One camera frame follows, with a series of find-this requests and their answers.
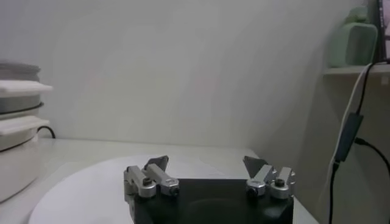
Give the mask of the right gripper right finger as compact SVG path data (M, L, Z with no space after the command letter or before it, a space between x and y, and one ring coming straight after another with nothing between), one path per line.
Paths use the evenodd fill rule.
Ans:
M290 167L277 171L265 160L245 156L243 163L250 178L246 181L246 194L258 198L269 193L272 198L286 200L294 195L295 172Z

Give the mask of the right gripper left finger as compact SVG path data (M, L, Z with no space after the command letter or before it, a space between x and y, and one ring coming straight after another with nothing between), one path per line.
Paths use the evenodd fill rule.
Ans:
M124 171L124 193L141 198L152 198L160 193L176 197L180 192L179 180L169 176L165 170L168 165L167 155L151 158L142 169L128 166Z

